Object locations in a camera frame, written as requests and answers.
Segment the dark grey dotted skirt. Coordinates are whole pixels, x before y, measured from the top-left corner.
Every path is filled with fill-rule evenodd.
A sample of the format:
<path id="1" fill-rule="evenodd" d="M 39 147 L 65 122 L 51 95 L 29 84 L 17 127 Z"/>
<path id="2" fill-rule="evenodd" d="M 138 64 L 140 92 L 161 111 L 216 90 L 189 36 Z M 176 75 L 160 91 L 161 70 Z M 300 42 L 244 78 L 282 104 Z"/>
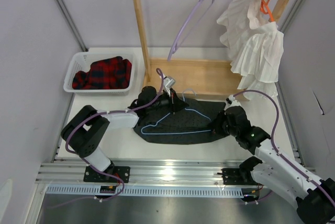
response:
<path id="1" fill-rule="evenodd" d="M 218 113 L 224 109 L 224 102 L 210 102 L 203 100 L 196 100 L 186 98 L 185 102 L 189 104 L 187 108 L 195 109 L 202 114 L 211 118 L 213 121 Z M 193 111 L 186 111 L 185 109 L 171 113 L 167 118 L 158 124 L 157 127 L 149 127 L 144 132 L 189 132 L 197 130 L 210 130 L 210 132 L 186 134 L 186 135 L 143 135 L 141 128 L 143 126 L 154 124 L 166 114 L 171 113 L 168 109 L 158 109 L 148 112 L 148 114 L 139 120 L 134 127 L 134 132 L 149 143 L 156 144 L 176 144 L 176 145 L 192 145 L 211 143 L 222 139 L 223 137 L 212 133 L 209 124 L 211 121 L 198 115 Z"/>

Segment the light blue wire hanger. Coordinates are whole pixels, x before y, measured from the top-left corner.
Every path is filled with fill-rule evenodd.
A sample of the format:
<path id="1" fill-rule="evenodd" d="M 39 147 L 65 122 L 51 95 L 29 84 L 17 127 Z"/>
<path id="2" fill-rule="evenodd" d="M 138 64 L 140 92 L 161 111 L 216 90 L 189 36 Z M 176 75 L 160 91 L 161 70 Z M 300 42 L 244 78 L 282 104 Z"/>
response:
<path id="1" fill-rule="evenodd" d="M 191 109 L 191 108 L 185 108 L 186 111 L 193 111 L 195 113 L 197 113 L 198 115 L 208 119 L 209 121 L 211 121 L 211 118 L 209 118 L 208 116 L 202 114 L 201 112 L 195 110 L 195 109 Z M 189 131 L 189 132 L 156 132 L 156 133 L 150 133 L 150 132 L 144 132 L 145 129 L 152 127 L 155 128 L 158 126 L 158 124 L 160 122 L 162 122 L 165 118 L 167 118 L 171 113 L 166 114 L 165 116 L 163 116 L 161 119 L 159 119 L 156 123 L 154 124 L 149 124 L 146 126 L 143 126 L 141 128 L 141 133 L 143 135 L 154 135 L 154 136 L 159 136 L 159 135 L 186 135 L 186 134 L 195 134 L 195 133 L 203 133 L 203 132 L 210 132 L 210 130 L 197 130 L 197 131 Z"/>

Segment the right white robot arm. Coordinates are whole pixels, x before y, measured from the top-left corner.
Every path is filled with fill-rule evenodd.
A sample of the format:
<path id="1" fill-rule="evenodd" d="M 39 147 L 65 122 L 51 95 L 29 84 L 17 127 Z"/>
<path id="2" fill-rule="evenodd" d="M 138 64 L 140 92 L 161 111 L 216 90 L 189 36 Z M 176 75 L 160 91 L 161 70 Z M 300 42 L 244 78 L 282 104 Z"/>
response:
<path id="1" fill-rule="evenodd" d="M 334 222 L 334 180 L 321 179 L 281 152 L 266 131 L 251 125 L 241 106 L 221 111 L 210 128 L 223 137 L 233 136 L 252 154 L 240 165 L 243 183 L 264 185 L 286 200 L 303 223 Z"/>

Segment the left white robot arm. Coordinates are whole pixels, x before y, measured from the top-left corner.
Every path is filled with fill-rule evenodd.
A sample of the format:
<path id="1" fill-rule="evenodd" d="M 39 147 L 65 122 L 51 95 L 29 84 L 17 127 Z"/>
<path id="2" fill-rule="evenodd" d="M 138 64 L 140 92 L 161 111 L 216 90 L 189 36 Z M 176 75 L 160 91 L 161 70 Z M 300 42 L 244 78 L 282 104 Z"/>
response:
<path id="1" fill-rule="evenodd" d="M 61 138 L 70 151 L 96 169 L 95 176 L 100 181 L 108 182 L 114 175 L 113 165 L 99 144 L 109 127 L 134 128 L 151 111 L 167 109 L 172 114 L 187 107 L 188 103 L 178 98 L 174 89 L 158 93 L 154 87 L 146 86 L 126 110 L 98 112 L 91 105 L 84 106 L 62 129 Z"/>

